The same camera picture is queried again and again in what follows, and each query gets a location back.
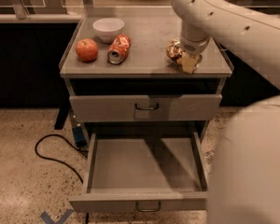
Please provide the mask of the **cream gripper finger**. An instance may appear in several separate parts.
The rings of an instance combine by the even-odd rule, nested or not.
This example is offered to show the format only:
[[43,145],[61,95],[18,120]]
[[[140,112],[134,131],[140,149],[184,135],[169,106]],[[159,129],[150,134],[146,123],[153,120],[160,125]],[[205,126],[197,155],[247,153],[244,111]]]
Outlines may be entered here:
[[197,61],[196,60],[183,60],[182,69],[184,72],[192,74],[197,69]]

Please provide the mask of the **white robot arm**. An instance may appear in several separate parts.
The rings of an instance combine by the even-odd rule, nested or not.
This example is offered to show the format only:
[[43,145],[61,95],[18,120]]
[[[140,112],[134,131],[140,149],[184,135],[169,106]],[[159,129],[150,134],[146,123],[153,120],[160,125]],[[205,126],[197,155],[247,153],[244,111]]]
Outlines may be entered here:
[[[172,0],[186,48],[201,34],[280,90],[280,17],[228,0]],[[280,224],[280,95],[236,113],[220,136],[209,178],[208,224]]]

